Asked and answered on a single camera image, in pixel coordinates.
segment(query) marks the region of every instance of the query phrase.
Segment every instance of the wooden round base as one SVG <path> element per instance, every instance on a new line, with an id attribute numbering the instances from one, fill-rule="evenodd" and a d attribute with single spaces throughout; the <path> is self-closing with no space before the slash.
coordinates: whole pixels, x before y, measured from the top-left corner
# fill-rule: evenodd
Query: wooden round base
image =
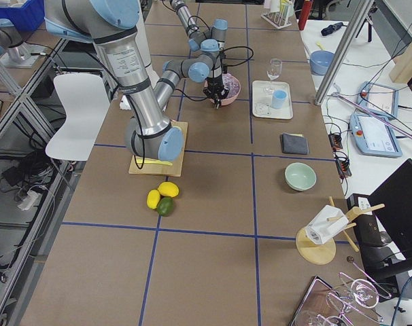
<path id="1" fill-rule="evenodd" d="M 296 248 L 304 259 L 316 265 L 325 265 L 333 260 L 336 255 L 336 244 L 330 239 L 324 244 L 314 244 L 302 228 L 296 234 Z"/>

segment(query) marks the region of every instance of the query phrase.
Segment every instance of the blue cable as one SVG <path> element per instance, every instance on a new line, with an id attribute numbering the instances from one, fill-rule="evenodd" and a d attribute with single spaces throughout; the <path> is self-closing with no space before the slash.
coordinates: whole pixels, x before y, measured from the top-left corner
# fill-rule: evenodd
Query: blue cable
<path id="1" fill-rule="evenodd" d="M 394 312 L 394 315 L 392 316 L 392 322 L 390 323 L 390 326 L 394 326 L 396 313 L 398 312 L 398 308 L 399 308 L 399 303 L 401 302 L 402 295 L 404 294 L 405 288 L 411 282 L 411 280 L 412 280 L 412 276 L 409 277 L 409 279 L 407 280 L 407 282 L 404 284 L 404 286 L 401 289 L 401 293 L 400 293 L 399 298 L 398 298 L 398 303 L 395 306 L 395 312 Z"/>

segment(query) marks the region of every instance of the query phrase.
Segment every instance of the blue bin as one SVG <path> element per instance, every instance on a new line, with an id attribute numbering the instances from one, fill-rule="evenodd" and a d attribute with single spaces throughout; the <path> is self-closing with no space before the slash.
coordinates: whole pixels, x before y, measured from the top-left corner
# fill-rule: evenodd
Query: blue bin
<path id="1" fill-rule="evenodd" d="M 22 7 L 0 7 L 0 18 L 11 20 L 19 31 L 35 31 L 44 20 L 44 0 L 28 0 Z"/>

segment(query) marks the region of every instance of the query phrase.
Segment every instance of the blue cup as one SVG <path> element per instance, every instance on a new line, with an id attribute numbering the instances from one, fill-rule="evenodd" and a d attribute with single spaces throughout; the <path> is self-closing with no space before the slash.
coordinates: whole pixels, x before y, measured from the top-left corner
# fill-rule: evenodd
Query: blue cup
<path id="1" fill-rule="evenodd" d="M 275 90 L 273 93 L 273 102 L 271 106 L 273 109 L 280 109 L 285 103 L 288 94 L 284 90 Z"/>

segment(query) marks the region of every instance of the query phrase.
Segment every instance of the blue electronic device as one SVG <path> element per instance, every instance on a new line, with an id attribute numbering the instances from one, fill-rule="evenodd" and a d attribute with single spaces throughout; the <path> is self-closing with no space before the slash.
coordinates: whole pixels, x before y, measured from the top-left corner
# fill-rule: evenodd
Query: blue electronic device
<path id="1" fill-rule="evenodd" d="M 357 104 L 389 120 L 394 119 L 398 115 L 398 90 L 366 81 L 357 95 Z"/>
<path id="2" fill-rule="evenodd" d="M 354 113 L 349 120 L 349 128 L 358 149 L 364 155 L 399 158 L 401 148 L 394 131 L 382 121 L 364 113 Z"/>

